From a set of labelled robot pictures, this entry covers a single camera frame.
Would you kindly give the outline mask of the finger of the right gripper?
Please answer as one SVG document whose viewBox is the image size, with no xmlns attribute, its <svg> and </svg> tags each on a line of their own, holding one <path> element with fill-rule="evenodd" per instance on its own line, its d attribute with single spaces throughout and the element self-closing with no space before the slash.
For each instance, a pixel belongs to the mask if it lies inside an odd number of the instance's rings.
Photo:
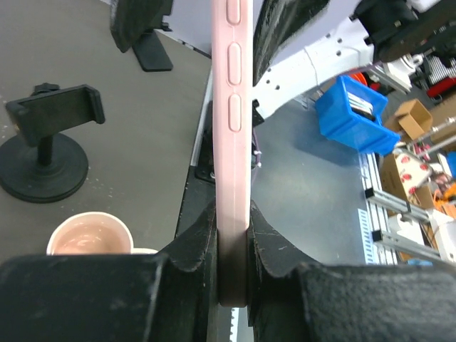
<svg viewBox="0 0 456 342">
<path fill-rule="evenodd" d="M 266 0 L 263 2 L 254 30 L 254 85 L 266 73 L 281 48 L 327 8 L 328 4 L 326 0 Z"/>
</svg>

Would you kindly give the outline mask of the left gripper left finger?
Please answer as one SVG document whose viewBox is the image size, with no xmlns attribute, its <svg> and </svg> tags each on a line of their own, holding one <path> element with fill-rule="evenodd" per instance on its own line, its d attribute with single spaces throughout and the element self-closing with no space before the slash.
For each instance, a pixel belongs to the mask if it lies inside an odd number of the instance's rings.
<svg viewBox="0 0 456 342">
<path fill-rule="evenodd" d="M 215 205 L 156 254 L 1 265 L 3 341 L 215 341 Z"/>
</svg>

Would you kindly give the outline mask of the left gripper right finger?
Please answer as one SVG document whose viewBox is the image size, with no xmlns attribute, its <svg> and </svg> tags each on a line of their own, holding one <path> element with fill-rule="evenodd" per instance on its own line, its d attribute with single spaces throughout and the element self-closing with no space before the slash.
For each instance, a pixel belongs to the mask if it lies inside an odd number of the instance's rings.
<svg viewBox="0 0 456 342">
<path fill-rule="evenodd" d="M 248 322 L 256 341 L 453 341 L 452 266 L 328 266 L 277 232 L 255 204 Z"/>
</svg>

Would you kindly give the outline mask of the pink case smartphone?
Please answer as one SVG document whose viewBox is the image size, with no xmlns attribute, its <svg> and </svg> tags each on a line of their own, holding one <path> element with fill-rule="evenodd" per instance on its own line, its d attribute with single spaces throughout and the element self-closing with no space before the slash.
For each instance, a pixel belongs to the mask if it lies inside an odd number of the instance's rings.
<svg viewBox="0 0 456 342">
<path fill-rule="evenodd" d="M 212 138 L 218 231 L 218 297 L 247 304 L 251 199 L 253 3 L 212 2 Z"/>
</svg>

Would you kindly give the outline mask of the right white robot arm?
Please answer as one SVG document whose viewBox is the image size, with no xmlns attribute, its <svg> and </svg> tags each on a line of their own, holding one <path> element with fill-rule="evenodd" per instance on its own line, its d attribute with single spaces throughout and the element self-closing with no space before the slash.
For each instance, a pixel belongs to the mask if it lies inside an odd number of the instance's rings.
<svg viewBox="0 0 456 342">
<path fill-rule="evenodd" d="M 272 64 L 329 10 L 346 17 L 328 21 L 320 39 Z M 454 1 L 264 1 L 254 31 L 248 107 L 254 123 L 336 76 L 419 54 L 423 42 L 454 18 Z"/>
</svg>

